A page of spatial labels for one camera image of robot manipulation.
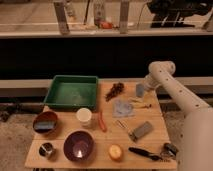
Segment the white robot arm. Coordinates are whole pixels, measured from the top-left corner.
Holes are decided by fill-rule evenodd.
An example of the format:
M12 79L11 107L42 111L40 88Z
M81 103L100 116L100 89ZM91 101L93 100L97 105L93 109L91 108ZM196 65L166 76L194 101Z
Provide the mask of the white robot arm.
M213 107L177 81L172 61L149 64L147 91L162 86L185 113L178 171L213 171Z

